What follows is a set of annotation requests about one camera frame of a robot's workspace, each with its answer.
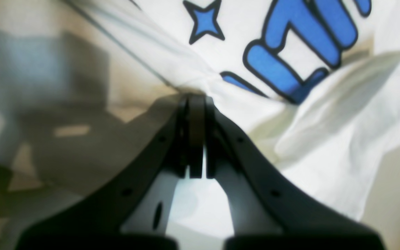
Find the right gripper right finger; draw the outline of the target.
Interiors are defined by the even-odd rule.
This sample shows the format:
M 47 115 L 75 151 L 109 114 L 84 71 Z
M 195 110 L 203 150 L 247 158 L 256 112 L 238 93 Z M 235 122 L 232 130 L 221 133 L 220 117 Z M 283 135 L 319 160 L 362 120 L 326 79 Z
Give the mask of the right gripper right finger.
M 226 193 L 234 236 L 225 250 L 384 250 L 379 234 L 285 178 L 205 98 L 206 175 Z

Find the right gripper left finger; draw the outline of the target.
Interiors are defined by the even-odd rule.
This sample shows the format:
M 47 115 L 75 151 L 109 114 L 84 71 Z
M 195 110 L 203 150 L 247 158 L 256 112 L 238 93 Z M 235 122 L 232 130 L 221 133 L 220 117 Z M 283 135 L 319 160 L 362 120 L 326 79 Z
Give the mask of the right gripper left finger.
M 181 99 L 123 171 L 84 200 L 26 229 L 17 250 L 177 250 L 165 236 L 177 183 L 202 177 L 204 97 Z

